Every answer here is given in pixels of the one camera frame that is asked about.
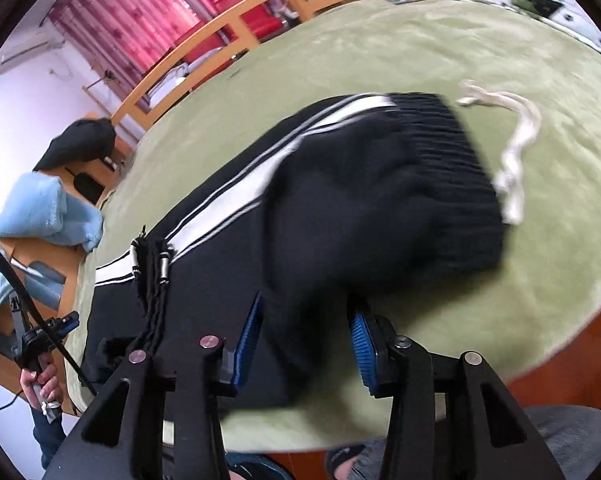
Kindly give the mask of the left hand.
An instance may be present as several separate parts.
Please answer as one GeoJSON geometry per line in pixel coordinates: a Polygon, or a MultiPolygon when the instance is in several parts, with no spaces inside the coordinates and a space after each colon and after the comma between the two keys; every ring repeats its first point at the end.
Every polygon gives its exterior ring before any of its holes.
{"type": "Polygon", "coordinates": [[[29,405],[36,411],[41,411],[41,401],[62,403],[64,398],[52,354],[40,354],[39,365],[41,372],[27,368],[20,370],[20,388],[29,405]]]}

